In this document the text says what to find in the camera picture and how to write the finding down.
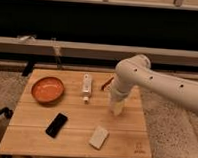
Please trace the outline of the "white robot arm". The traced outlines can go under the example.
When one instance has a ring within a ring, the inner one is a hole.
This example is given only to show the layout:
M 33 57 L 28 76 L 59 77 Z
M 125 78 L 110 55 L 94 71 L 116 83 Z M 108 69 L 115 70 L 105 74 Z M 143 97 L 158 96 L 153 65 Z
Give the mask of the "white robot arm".
M 115 76 L 110 84 L 111 104 L 122 102 L 137 85 L 178 103 L 198 116 L 198 82 L 157 73 L 150 69 L 150 62 L 145 55 L 135 55 L 115 66 Z

